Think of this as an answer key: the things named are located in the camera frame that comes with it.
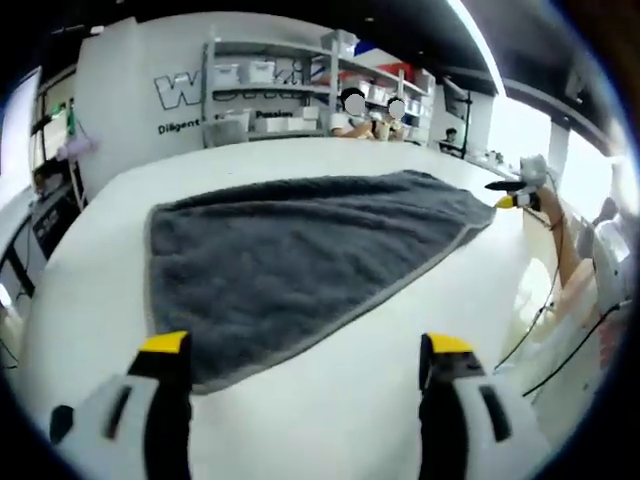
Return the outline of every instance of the white table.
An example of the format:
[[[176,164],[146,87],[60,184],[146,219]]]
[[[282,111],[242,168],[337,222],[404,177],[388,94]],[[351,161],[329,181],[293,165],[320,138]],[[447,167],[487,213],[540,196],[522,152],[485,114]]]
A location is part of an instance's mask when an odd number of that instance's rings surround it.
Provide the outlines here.
[[[483,189],[496,175],[406,143],[318,138],[204,150],[126,172],[72,225],[36,290],[19,394],[45,428],[124,373],[147,335],[143,224],[151,207],[250,182],[402,169]],[[468,245],[319,345],[224,391],[194,397],[195,478],[415,479],[420,335],[459,335],[498,361],[529,262],[522,213],[499,211]]]

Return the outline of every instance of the window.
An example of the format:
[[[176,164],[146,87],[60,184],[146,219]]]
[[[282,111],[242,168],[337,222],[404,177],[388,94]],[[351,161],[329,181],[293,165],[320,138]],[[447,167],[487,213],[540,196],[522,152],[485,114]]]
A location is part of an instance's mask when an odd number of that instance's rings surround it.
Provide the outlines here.
[[[520,170],[521,157],[541,154],[547,158],[550,138],[548,115],[511,98],[495,98],[489,150],[502,153],[511,170]]]
[[[593,221],[611,191],[611,161],[575,132],[569,133],[567,163],[560,196],[576,212]]]

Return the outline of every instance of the ceiling light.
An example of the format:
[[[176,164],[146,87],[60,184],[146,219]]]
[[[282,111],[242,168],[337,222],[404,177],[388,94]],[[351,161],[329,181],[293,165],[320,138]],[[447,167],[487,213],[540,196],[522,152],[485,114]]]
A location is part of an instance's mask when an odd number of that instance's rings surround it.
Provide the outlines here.
[[[503,95],[506,97],[507,91],[504,88],[504,83],[502,83],[502,77],[500,76],[500,71],[498,70],[496,60],[495,58],[493,58],[491,49],[489,48],[487,41],[482,36],[482,32],[478,28],[478,25],[476,25],[476,22],[473,20],[473,17],[469,13],[469,10],[467,10],[467,8],[463,5],[462,0],[447,0],[447,3],[463,23],[463,25],[467,29],[467,32],[469,32],[469,35],[471,35],[471,38],[476,44],[476,47],[478,47],[478,50],[480,50],[480,54],[482,55],[484,62],[487,64],[489,74],[491,75],[493,84],[498,91],[498,95]]]

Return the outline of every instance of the ceiling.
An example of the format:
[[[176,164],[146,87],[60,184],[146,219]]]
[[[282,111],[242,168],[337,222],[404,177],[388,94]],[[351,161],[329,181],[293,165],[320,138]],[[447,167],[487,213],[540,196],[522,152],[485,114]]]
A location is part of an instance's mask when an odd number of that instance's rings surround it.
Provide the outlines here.
[[[482,31],[498,64],[501,76],[529,85],[575,110],[599,130],[607,130],[609,112],[596,102],[594,89],[587,85],[576,101],[565,95],[567,81],[575,65],[581,65],[585,49],[550,7],[548,0],[463,0]],[[493,93],[488,69],[446,0],[323,0],[311,8],[307,2],[291,0],[181,0],[143,2],[141,0],[57,0],[37,7],[19,5],[24,18],[16,36],[2,32],[3,44],[18,45],[5,59],[5,72],[29,65],[44,65],[51,77],[75,63],[87,31],[79,29],[49,35],[60,27],[108,25],[129,16],[139,22],[168,15],[199,11],[247,11],[269,13],[305,20],[330,28],[343,28],[367,39],[387,52],[436,75],[449,74],[461,87]],[[372,17],[373,22],[365,21]],[[601,139],[585,128],[584,121],[558,108],[557,102],[509,87],[507,93],[532,104],[554,121],[574,128],[606,150]]]

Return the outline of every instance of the gray towel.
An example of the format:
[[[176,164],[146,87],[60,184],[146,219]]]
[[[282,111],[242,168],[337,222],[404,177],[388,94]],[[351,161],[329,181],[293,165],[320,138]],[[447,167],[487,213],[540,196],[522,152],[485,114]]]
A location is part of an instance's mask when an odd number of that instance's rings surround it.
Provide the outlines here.
[[[415,171],[282,180],[160,205],[147,224],[151,329],[192,333],[194,392],[226,388],[384,302],[494,213]]]

